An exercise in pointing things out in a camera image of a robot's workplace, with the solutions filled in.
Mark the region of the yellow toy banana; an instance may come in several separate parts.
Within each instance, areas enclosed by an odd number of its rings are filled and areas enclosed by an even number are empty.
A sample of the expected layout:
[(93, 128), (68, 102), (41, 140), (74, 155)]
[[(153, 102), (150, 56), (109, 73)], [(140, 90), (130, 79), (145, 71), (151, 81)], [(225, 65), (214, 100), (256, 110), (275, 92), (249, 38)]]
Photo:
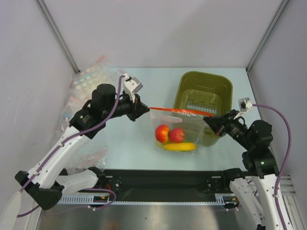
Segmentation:
[(197, 145), (191, 142), (169, 143), (164, 145), (165, 150), (169, 151), (193, 151)]

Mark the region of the clear zip bag orange zipper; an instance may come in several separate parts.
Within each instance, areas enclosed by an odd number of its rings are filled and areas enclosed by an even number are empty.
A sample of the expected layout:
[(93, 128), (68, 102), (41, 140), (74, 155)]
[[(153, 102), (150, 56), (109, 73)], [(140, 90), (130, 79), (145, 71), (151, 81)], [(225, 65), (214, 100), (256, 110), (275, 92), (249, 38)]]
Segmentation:
[(211, 117), (213, 114), (203, 111), (151, 107), (154, 144), (164, 151), (195, 152), (202, 146), (208, 128), (203, 119)]

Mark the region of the red toy apple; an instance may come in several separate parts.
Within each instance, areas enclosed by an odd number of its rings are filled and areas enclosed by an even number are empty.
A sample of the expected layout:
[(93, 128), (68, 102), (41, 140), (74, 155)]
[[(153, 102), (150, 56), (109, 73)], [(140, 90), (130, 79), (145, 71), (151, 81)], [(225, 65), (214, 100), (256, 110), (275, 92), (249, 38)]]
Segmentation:
[(185, 140), (185, 132), (181, 128), (175, 128), (169, 132), (168, 137), (173, 143), (181, 143)]

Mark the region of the red toy tomato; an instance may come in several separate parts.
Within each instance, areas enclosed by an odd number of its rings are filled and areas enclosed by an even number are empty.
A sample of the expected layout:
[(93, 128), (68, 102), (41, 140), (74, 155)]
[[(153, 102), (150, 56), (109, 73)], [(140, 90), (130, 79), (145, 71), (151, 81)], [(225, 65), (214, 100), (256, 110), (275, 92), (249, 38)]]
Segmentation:
[(155, 129), (155, 137), (156, 140), (159, 141), (160, 143), (166, 143), (168, 142), (168, 133), (170, 131), (169, 126), (167, 125), (159, 125), (156, 129)]

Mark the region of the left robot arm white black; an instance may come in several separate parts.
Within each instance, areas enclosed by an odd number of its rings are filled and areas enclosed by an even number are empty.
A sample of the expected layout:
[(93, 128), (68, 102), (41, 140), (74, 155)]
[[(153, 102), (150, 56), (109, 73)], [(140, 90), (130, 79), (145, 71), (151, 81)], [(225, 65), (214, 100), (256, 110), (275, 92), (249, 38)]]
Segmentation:
[(100, 84), (81, 110), (69, 121), (63, 136), (52, 150), (29, 171), (19, 171), (15, 180), (43, 210), (54, 207), (65, 193), (93, 189), (100, 192), (105, 188), (104, 173), (95, 166), (84, 172), (61, 176), (66, 163), (82, 146), (106, 126), (107, 120), (127, 116), (135, 121), (149, 112), (137, 92), (142, 84), (136, 80), (123, 83), (124, 89), (111, 84)]

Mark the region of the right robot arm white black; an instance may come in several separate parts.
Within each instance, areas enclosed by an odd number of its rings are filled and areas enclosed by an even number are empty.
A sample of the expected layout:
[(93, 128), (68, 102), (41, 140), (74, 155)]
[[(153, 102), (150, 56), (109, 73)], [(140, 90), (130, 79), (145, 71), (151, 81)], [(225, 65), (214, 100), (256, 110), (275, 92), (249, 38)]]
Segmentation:
[(280, 170), (269, 149), (273, 140), (272, 126), (256, 120), (250, 126), (240, 123), (242, 112), (231, 110), (223, 116), (204, 117), (204, 122), (215, 135), (229, 135), (245, 152), (242, 162), (251, 177), (258, 197), (249, 190), (246, 176), (240, 168), (222, 172), (221, 186), (233, 192), (243, 210), (258, 230), (291, 230), (293, 225), (287, 214), (280, 189)]

